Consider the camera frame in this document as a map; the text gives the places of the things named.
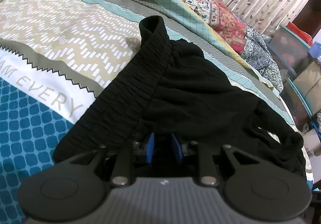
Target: blue paisley fabric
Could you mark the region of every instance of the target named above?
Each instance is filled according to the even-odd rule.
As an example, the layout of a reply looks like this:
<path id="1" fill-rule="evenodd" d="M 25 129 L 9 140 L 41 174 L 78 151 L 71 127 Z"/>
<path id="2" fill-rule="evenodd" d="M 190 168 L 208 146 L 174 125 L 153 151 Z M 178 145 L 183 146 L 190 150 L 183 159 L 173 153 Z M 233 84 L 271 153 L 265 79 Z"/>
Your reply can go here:
<path id="1" fill-rule="evenodd" d="M 283 83 L 279 67 L 268 51 L 263 38 L 245 20 L 240 17 L 237 18 L 247 26 L 247 33 L 244 37 L 246 43 L 244 51 L 241 54 L 242 59 L 269 80 L 279 92 L 282 92 Z"/>

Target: plastic storage bin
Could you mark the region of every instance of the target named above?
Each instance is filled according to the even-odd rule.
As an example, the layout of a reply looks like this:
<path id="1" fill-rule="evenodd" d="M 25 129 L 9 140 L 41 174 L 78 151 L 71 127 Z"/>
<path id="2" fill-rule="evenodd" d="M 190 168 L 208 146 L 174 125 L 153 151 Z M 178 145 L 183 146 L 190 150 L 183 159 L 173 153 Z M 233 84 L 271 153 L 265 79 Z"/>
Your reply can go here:
<path id="1" fill-rule="evenodd" d="M 290 79 L 283 86 L 280 96 L 286 103 L 296 127 L 302 131 L 304 124 L 311 122 L 311 111 Z"/>
<path id="2" fill-rule="evenodd" d="M 280 25 L 274 38 L 269 43 L 269 47 L 279 58 L 281 57 L 283 63 L 285 61 L 286 66 L 291 67 L 297 75 L 301 74 L 313 60 L 313 58 L 308 55 L 310 46 L 283 25 Z"/>
<path id="3" fill-rule="evenodd" d="M 321 110 L 321 67 L 317 61 L 314 60 L 293 84 L 313 115 Z"/>
<path id="4" fill-rule="evenodd" d="M 289 63 L 283 59 L 282 55 L 279 55 L 278 52 L 274 52 L 269 44 L 266 44 L 268 51 L 270 52 L 273 60 L 276 62 L 280 69 L 280 74 L 282 78 L 282 83 L 285 84 L 290 78 L 292 81 L 297 78 L 298 74 L 294 69 L 289 65 Z"/>

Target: elastic waistband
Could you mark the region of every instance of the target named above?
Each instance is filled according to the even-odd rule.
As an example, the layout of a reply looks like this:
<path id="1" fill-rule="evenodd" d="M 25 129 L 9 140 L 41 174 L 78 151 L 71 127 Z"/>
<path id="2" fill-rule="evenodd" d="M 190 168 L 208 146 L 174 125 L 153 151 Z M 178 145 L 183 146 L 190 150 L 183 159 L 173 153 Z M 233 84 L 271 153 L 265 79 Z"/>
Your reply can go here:
<path id="1" fill-rule="evenodd" d="M 162 17 L 144 18 L 139 29 L 141 49 L 63 137 L 54 151 L 54 161 L 99 144 L 120 146 L 131 138 L 172 53 Z"/>

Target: gray zigzag border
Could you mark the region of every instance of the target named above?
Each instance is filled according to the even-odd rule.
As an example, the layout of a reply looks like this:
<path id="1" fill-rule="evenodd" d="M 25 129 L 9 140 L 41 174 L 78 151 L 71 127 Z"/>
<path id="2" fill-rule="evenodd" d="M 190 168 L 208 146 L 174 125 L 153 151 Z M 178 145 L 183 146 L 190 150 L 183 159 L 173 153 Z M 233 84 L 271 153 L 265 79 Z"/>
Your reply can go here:
<path id="1" fill-rule="evenodd" d="M 19 47 L 15 47 L 15 45 L 21 45 L 20 47 L 25 47 L 30 53 L 24 53 L 24 50 L 18 50 Z M 41 70 L 42 72 L 49 72 L 52 70 L 52 73 L 58 73 L 59 76 L 64 76 L 66 80 L 71 81 L 73 85 L 78 85 L 80 89 L 86 88 L 89 93 L 92 92 L 95 98 L 97 98 L 97 96 L 99 96 L 99 94 L 101 94 L 101 92 L 104 90 L 96 81 L 72 70 L 63 61 L 50 60 L 45 56 L 35 52 L 31 47 L 24 43 L 0 39 L 0 47 L 9 53 L 11 52 L 19 57 L 22 56 L 22 60 L 27 60 L 27 64 L 31 64 L 32 69 L 36 68 L 37 71 Z M 51 65 L 44 66 L 43 63 L 46 62 Z"/>

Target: red floral fabric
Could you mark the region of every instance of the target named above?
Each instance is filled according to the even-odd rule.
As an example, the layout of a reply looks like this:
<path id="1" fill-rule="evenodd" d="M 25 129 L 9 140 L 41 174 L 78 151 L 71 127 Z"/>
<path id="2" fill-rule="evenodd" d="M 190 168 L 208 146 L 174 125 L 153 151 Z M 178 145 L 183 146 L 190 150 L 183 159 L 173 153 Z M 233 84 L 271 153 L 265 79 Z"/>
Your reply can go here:
<path id="1" fill-rule="evenodd" d="M 236 18 L 232 12 L 219 0 L 182 0 L 204 22 L 214 29 L 235 52 L 241 54 L 245 47 L 244 36 L 246 25 Z"/>
<path id="2" fill-rule="evenodd" d="M 214 29 L 235 52 L 241 54 L 245 47 L 246 25 L 236 18 L 220 0 L 210 0 L 219 9 L 219 24 Z"/>

